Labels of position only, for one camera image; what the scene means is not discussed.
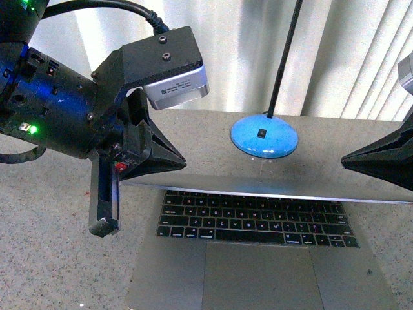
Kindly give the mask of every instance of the laptop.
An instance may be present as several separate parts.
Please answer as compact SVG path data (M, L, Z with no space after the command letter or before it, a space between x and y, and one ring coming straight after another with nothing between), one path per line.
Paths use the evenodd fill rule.
M179 113L192 112L170 113L168 119L179 123ZM219 126L227 128L233 117L239 117L211 113ZM311 139L325 136L322 132L306 133L300 125L303 118L288 121L309 145L319 147ZM304 119L304 125L310 121L333 122L344 137L346 130L363 126L360 121L310 118ZM172 121L166 122L165 128L170 125L177 130ZM390 126L389 131L395 126L382 124ZM321 128L331 133L332 127ZM211 150L204 138L205 148ZM222 170L228 170L230 163L239 170L253 170L239 165L244 155L238 155L229 141L224 142L226 138L214 137L211 142L223 140L225 146L217 152L229 154L221 170L212 168L210 175L194 174L189 165L189 174L184 169L126 182L159 188L126 296L130 309L399 309L346 203L411 202L408 191L394 190L391 185L389 191L376 190L387 186L383 181L368 191L365 184L346 188L332 182L314 186L314 179L243 178L241 173L224 176ZM345 143L346 150L320 153L326 170L338 170L335 157L358 147ZM183 154L189 163L207 166L198 152L186 151ZM309 164L319 160L304 154L299 146L295 153L271 165L279 169L297 159ZM246 162L254 166L259 161Z

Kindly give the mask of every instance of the green led light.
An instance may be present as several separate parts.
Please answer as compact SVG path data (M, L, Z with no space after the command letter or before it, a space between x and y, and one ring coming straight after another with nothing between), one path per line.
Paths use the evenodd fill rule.
M39 129L36 126L30 126L29 133L35 134Z

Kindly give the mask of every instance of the keyboard key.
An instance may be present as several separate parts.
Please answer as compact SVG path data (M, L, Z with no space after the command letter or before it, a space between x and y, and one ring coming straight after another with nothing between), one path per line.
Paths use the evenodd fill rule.
M243 208L244 207L244 200L242 200L240 198L234 198L232 200L232 206L234 208Z
M348 224L347 217L345 215L338 214L326 214L325 219L330 224Z
M218 218L217 219L217 227L218 228L228 228L228 219Z
M321 213L313 213L312 218L316 223L325 223L326 222L324 214L321 214Z
M182 197L165 196L165 205L182 205Z
M318 234L316 235L316 240L318 245L328 245L330 246L330 242L328 237L325 234Z
M173 227L170 230L170 236L175 238L182 238L183 237L183 227Z
M294 223L290 223L290 222L284 222L283 228L284 228L284 231L287 231L289 233L296 231L296 226L294 225Z
M299 215L299 217L300 217L300 219L301 219L302 222L307 222L307 223L312 222L311 213L301 213L301 214Z
M214 239L214 230L207 228L200 228L198 238L201 239Z
M189 226L201 227L202 226L202 218L196 218L196 217L190 218Z
M166 195L179 195L178 191L171 191L170 189L166 191Z
M298 213L296 213L296 212L287 212L287 219L288 219L288 221L298 222L299 221Z
M272 211L261 211L261 217L263 220L273 220L274 212Z
M330 240L332 247L344 247L344 242L337 240Z
M162 215L159 222L161 225L188 226L188 221L188 216Z
M248 213L246 210L236 210L237 218L248 218Z
M227 209L223 210L223 216L225 218L235 218L235 209Z
M296 223L296 227L297 227L297 232L299 233L309 232L307 223Z
M338 203L337 204L332 204L331 209L332 209L333 213L344 214L343 206L338 204Z
M296 203L296 211L298 212L310 212L308 205L305 203Z
M184 197L183 198L183 205L194 205L195 198L194 197Z
M323 224L323 229L326 234L353 235L353 232L348 225Z
M197 205L198 207L206 207L207 201L208 201L208 198L206 197L197 197L195 198L195 205Z
M354 237L343 237L346 247L359 247Z
M209 208L198 208L198 216L209 216Z
M269 231L270 227L268 226L268 222L267 221L257 221L257 230L259 231Z
M160 237L169 237L170 227L169 226L159 226L156 231L156 235Z
M215 228L215 218L204 218L203 227Z
M282 210L281 203L279 201L270 201L269 205L270 205L270 210L275 210L275 211Z
M278 221L285 221L287 217L285 216L285 212L274 212L274 219Z
M310 226L310 232L312 232L313 234L322 234L323 233L323 230L322 230L320 224L310 224L308 226Z
M241 220L230 220L230 228L242 229L242 221Z
M248 199L244 202L244 205L247 209L257 209L257 202L252 199Z
M211 216L215 216L217 218L222 217L222 209L221 208L212 208L211 209Z
M196 207L185 207L185 215L196 215Z
M330 204L323 203L320 207L321 207L321 212L322 213L332 213L332 209L331 209Z
M231 208L231 207L232 207L232 200L231 200L230 198L222 198L222 199L221 199L221 205L222 205L223 207L229 207L229 208Z
M185 228L185 238L196 238L198 236L198 228Z
M243 228L254 230L256 228L256 222L251 220L243 220Z
M299 234L285 234L285 241L287 243L301 244L301 238Z
M320 213L321 209L319 205L316 205L315 203L310 204L310 212L312 213Z
M181 191L179 191L178 193L180 196L191 196L194 194L193 192L181 192Z
M178 205L164 205L163 214L183 215L183 207Z
M283 202L281 204L284 211L294 211L294 205L292 202Z
M258 209L269 209L270 203L268 199L260 199L257 201L257 208Z
M343 241L340 236L328 236L328 239L330 239L330 241Z
M302 234L301 235L304 244L316 245L316 239L312 234Z
M263 231L230 231L225 229L217 229L216 239L225 241L284 243L282 233Z
M261 211L260 210L249 210L248 215L250 218L260 220L261 219Z
M219 199L218 198L208 198L208 206L218 207L219 206Z
M283 227L280 222L270 222L271 231L283 231Z

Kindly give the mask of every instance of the blue light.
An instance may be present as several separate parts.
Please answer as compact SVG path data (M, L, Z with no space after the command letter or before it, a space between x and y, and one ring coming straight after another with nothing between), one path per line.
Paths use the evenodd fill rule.
M265 137L258 137L260 129ZM282 119L267 118L264 114L248 116L237 121L231 130L234 145L247 154L260 158L280 158L294 152L298 145L297 132Z

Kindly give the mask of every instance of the speckled countertop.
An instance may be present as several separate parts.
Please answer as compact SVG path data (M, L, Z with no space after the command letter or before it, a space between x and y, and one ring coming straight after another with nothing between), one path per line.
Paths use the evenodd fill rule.
M197 132L211 134L211 139L214 132L224 132L226 147L239 152L229 142L229 124L242 114L170 110L151 115L171 142L180 151L184 148L189 171L196 169L190 160L202 154L188 147L188 139L196 138L185 138L178 127L190 130L194 137ZM179 124L196 117L208 127L193 121ZM175 127L166 126L166 118ZM399 126L373 124L366 126L370 136L376 132L372 141ZM4 153L30 148L5 136L0 136L0 144ZM157 190L121 186L122 231L97 238L87 229L88 160L48 150L31 163L0 165L0 173L0 309L127 309L125 295ZM413 309L413 208L353 203L347 205L347 212L356 215L370 240L400 308Z

